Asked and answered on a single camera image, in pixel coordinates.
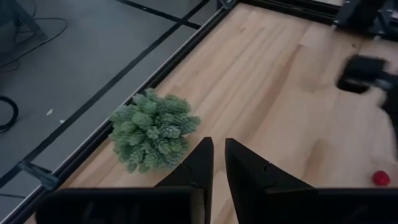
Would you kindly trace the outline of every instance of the wood grain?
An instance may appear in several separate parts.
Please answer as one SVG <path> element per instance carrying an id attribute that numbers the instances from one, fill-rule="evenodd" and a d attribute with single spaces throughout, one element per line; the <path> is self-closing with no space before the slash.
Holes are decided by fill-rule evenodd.
<path id="1" fill-rule="evenodd" d="M 339 91 L 347 57 L 373 54 L 398 63 L 397 44 L 372 42 L 296 17 L 239 4 L 157 87 L 186 98 L 202 117 L 192 148 L 215 144 L 212 223 L 237 223 L 224 167 L 224 139 L 235 138 L 317 187 L 373 187 L 370 176 L 398 168 L 383 94 Z M 128 174 L 105 141 L 65 187 L 153 186 L 167 172 Z"/>

